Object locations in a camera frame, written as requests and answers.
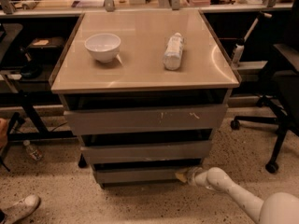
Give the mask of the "person hand at left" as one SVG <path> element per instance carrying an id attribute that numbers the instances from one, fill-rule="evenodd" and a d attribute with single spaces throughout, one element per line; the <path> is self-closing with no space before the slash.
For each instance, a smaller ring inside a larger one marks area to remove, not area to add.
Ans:
<path id="1" fill-rule="evenodd" d="M 8 123 L 5 119 L 0 119 L 0 148 L 7 144 Z"/>

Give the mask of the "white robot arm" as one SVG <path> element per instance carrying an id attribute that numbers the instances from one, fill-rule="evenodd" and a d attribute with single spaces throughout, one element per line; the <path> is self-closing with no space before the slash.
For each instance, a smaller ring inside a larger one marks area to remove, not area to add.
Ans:
<path id="1" fill-rule="evenodd" d="M 227 194 L 255 224 L 299 224 L 299 198 L 290 193 L 277 192 L 262 200 L 236 184 L 219 167 L 205 170 L 193 166 L 177 170 L 175 175 L 188 185 Z"/>

